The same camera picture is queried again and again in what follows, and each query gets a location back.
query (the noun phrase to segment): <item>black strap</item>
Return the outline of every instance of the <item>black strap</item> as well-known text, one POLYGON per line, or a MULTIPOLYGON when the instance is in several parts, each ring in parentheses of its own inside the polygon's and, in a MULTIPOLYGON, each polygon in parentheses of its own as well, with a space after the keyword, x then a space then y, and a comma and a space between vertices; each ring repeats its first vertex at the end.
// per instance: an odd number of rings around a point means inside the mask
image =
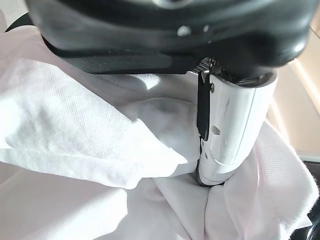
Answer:
POLYGON ((5 31, 9 32, 12 29, 15 29, 20 26, 27 26, 31 25, 34 26, 34 23, 32 22, 31 18, 29 17, 29 13, 27 12, 26 14, 22 15, 19 17, 14 23, 10 25, 10 27, 5 31))

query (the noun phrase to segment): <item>black plastic housing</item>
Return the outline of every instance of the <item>black plastic housing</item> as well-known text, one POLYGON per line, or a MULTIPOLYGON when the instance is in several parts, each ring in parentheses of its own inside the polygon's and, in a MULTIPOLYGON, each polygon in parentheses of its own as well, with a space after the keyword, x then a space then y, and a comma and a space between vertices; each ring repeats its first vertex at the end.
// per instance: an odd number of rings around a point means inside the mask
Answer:
POLYGON ((166 9, 152 0, 26 0, 51 51, 88 73, 185 74, 214 57, 237 78, 297 57, 318 3, 189 2, 166 9))

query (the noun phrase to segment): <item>white fabric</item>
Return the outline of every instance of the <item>white fabric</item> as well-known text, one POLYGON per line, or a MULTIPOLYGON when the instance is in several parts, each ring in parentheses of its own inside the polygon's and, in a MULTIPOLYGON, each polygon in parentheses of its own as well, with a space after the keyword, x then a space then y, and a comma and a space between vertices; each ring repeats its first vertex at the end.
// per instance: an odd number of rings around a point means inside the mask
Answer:
POLYGON ((195 183, 196 101, 192 73, 90 75, 35 27, 0 35, 0 240, 287 240, 308 224, 316 183, 268 123, 224 186, 195 183))

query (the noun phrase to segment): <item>white plastic casing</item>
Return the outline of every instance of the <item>white plastic casing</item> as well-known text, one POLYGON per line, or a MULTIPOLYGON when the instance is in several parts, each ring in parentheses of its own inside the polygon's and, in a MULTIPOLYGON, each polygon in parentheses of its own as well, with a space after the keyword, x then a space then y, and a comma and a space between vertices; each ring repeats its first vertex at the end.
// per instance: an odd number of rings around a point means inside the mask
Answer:
POLYGON ((208 140, 201 140, 198 174, 201 182, 213 186, 225 182, 251 152, 266 118, 277 84, 276 74, 259 87, 241 87, 210 76, 208 140))

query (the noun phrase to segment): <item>white cloth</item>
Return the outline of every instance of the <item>white cloth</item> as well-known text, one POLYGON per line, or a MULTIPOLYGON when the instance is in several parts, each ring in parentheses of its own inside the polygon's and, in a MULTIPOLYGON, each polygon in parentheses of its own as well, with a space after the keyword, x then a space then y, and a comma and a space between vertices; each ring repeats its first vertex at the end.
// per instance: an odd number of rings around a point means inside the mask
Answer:
POLYGON ((90 75, 35 27, 0 35, 0 240, 287 240, 311 174, 265 123, 224 186, 198 186, 196 102, 192 73, 90 75))

